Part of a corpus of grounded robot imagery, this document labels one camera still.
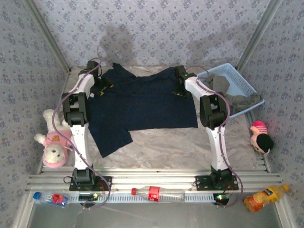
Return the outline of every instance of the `gray cloth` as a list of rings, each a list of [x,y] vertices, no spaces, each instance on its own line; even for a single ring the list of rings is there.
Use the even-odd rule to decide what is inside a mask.
[[[263,100],[262,96],[258,93],[253,93],[248,97],[242,95],[228,95],[227,91],[230,86],[229,81],[224,76],[216,76],[210,74],[209,77],[203,82],[205,86],[215,92],[222,92],[224,97],[229,102],[230,114],[234,115],[245,109],[248,109]]]

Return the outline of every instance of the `blue bottle cap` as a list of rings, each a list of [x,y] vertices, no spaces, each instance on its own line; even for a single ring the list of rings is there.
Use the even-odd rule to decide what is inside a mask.
[[[33,198],[34,198],[34,199],[36,199],[36,200],[38,200],[38,199],[40,199],[41,195],[42,195],[42,193],[41,193],[41,192],[36,191],[36,192],[34,193]]]

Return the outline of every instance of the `stuffed toy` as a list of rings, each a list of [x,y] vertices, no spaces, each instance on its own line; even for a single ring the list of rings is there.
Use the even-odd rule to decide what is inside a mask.
[[[45,146],[42,156],[43,164],[50,168],[58,168],[66,163],[68,156],[67,150],[71,150],[71,145],[65,138],[60,136],[55,131],[52,124],[53,113],[54,110],[52,109],[47,109],[43,112],[43,117],[47,122],[48,133],[46,136],[42,134],[36,134],[34,139],[38,143]],[[54,122],[59,132],[72,141],[72,132],[67,122],[63,121],[61,125],[58,114],[55,114]]]
[[[274,142],[268,135],[266,124],[260,120],[254,121],[250,130],[253,132],[250,144],[255,151],[264,153],[266,156],[274,146]]]

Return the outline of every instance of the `white teddy bear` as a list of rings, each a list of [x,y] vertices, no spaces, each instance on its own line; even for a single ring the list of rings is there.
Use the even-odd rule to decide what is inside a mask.
[[[55,131],[52,124],[53,113],[54,110],[52,109],[47,109],[43,112],[43,117],[47,122],[48,133],[46,136],[36,134],[34,139],[45,146],[42,156],[44,165],[50,168],[58,168],[66,163],[68,155],[67,150],[70,150],[71,144]],[[73,136],[69,125],[65,121],[63,121],[61,125],[57,113],[55,114],[54,122],[57,130],[72,141]]]

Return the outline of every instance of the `red bottle cap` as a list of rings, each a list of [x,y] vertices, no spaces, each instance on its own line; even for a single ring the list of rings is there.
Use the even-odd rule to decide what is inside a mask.
[[[136,189],[135,189],[135,188],[132,189],[131,194],[132,194],[132,195],[136,195]]]

